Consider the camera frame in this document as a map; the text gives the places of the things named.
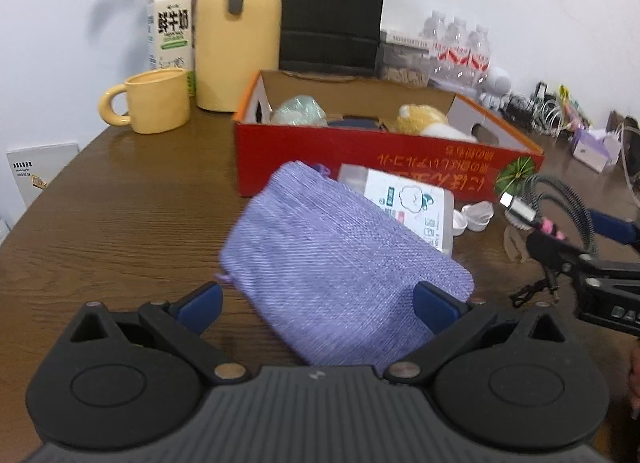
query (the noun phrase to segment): metal screw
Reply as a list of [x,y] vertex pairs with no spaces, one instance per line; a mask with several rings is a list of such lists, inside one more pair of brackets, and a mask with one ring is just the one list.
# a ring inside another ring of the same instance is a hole
[[396,362],[389,366],[389,374],[402,379],[415,378],[420,374],[420,366],[413,362]]
[[235,362],[220,364],[213,370],[213,374],[223,380],[237,380],[244,377],[245,373],[246,368]]

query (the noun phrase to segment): purple pouch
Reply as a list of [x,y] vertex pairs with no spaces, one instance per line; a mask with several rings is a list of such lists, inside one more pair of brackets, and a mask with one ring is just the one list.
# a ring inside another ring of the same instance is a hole
[[388,364],[433,334],[412,291],[462,301],[471,275],[350,188],[284,164],[247,205],[220,253],[234,285],[309,364]]

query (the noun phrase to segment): yellow thermos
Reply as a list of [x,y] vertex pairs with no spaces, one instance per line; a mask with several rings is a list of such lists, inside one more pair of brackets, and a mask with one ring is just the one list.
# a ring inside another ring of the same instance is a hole
[[196,104],[235,111],[256,72],[278,68],[282,0],[198,0]]

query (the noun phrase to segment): yellow mug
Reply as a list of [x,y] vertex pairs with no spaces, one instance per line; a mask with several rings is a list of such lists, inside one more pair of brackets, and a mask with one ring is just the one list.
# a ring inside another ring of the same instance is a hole
[[[111,107],[113,97],[125,92],[128,114],[116,114]],[[109,125],[130,125],[140,134],[180,127],[191,115],[187,71],[158,69],[129,77],[102,95],[98,112]]]

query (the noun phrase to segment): red cardboard box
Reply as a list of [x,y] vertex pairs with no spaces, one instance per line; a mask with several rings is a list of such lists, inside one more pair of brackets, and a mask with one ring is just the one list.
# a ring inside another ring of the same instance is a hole
[[[427,104],[482,143],[384,130],[270,125],[272,110],[298,94],[314,97],[332,118],[373,117],[391,130],[400,106]],[[283,163],[300,160],[323,164],[332,178],[342,163],[351,163],[441,186],[460,201],[495,202],[504,191],[518,193],[544,159],[537,144],[465,96],[373,78],[263,71],[248,87],[234,120],[241,196],[254,196]]]

